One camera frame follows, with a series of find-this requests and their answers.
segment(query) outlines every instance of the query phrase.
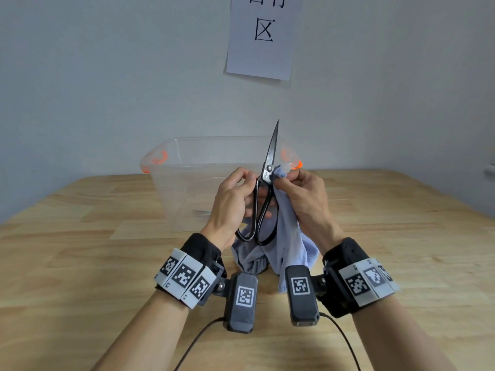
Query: wood grain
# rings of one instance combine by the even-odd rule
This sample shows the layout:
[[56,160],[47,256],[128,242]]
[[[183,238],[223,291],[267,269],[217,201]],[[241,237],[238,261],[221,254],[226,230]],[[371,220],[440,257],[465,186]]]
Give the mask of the wood grain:
[[[399,299],[457,367],[495,369],[495,221],[404,174],[317,173],[344,230],[383,262],[402,287]],[[0,225],[0,369],[89,369],[189,234],[170,231],[144,174],[79,180]],[[237,270],[230,252],[225,262],[230,274]],[[259,276],[251,335],[216,324],[182,369],[354,369],[328,320],[291,326],[277,281],[271,270]],[[212,297],[191,312],[174,364],[223,308]],[[370,370],[351,318],[338,322]]]

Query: black cable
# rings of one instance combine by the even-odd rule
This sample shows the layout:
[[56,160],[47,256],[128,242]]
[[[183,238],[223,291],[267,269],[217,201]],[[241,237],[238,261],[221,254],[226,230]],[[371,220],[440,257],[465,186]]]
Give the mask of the black cable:
[[187,348],[186,352],[184,353],[184,355],[182,356],[181,360],[179,361],[179,363],[177,363],[177,366],[174,368],[174,371],[177,371],[179,369],[179,367],[181,367],[181,364],[182,362],[184,362],[184,359],[186,359],[186,356],[189,354],[189,351],[193,348],[194,344],[198,341],[198,339],[201,337],[201,335],[208,329],[210,328],[213,324],[217,323],[217,322],[221,322],[223,321],[224,318],[216,318],[215,320],[212,320],[210,321],[206,327],[204,327],[200,333],[198,333],[198,335],[196,336],[196,338],[193,340],[193,342],[191,342],[191,344],[189,345],[189,348]]
[[337,329],[342,334],[343,339],[346,341],[347,346],[349,346],[350,353],[352,354],[352,357],[354,358],[354,362],[356,362],[357,371],[361,371],[361,367],[359,367],[359,362],[357,362],[357,358],[356,358],[356,355],[354,354],[354,350],[352,349],[352,346],[350,346],[350,342],[349,342],[349,340],[347,340],[347,337],[343,333],[343,330],[339,327],[339,325],[337,324],[337,322],[333,318],[331,318],[330,316],[328,316],[326,313],[320,313],[320,316],[323,316],[325,318],[330,319],[332,321],[332,323],[335,324],[335,326],[337,327]]

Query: clear plastic storage box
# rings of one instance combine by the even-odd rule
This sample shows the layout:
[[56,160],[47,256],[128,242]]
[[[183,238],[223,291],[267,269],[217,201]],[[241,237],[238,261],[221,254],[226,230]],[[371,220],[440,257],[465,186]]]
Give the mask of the clear plastic storage box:
[[[150,173],[172,230],[199,231],[208,220],[220,183],[242,166],[261,173],[271,136],[175,138],[160,143],[140,162]],[[275,165],[301,166],[280,137]]]

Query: gray cloth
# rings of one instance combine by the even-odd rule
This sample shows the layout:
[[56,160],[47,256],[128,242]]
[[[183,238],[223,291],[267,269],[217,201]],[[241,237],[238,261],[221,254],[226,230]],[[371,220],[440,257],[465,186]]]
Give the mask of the gray cloth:
[[[280,167],[275,169],[273,174],[277,177],[286,176]],[[319,252],[314,242],[301,232],[287,194],[277,188],[274,190],[279,205],[277,236],[266,246],[259,246],[254,241],[244,243],[236,238],[232,245],[232,254],[238,267],[251,274],[263,272],[270,264],[280,276],[278,290],[282,293],[287,291],[285,268],[295,265],[311,268]],[[276,216],[264,219],[259,239],[266,239],[271,234],[276,221]],[[248,234],[250,230],[251,222],[243,230],[243,235]]]

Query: black scissor handle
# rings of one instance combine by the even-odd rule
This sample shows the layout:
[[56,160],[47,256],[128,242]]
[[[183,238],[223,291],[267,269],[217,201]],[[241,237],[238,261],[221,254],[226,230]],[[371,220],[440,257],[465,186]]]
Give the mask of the black scissor handle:
[[260,246],[266,246],[269,244],[275,236],[277,235],[277,224],[278,224],[278,217],[277,221],[275,223],[275,227],[272,230],[272,233],[266,238],[265,240],[260,240],[259,239],[259,234],[261,230],[261,225],[263,224],[263,220],[265,219],[266,211],[268,210],[268,207],[270,205],[270,201],[272,198],[275,196],[275,191],[273,190],[273,186],[269,185],[268,186],[268,195],[266,196],[266,199],[263,203],[263,207],[261,207],[261,212],[258,217],[258,191],[259,187],[261,185],[261,180],[258,178],[256,180],[256,186],[254,187],[254,190],[252,192],[253,196],[253,204],[252,204],[252,221],[251,221],[251,231],[247,235],[247,237],[244,237],[241,234],[241,231],[239,229],[236,230],[236,236],[238,239],[240,239],[242,242],[250,242],[254,239],[254,241],[260,245]]

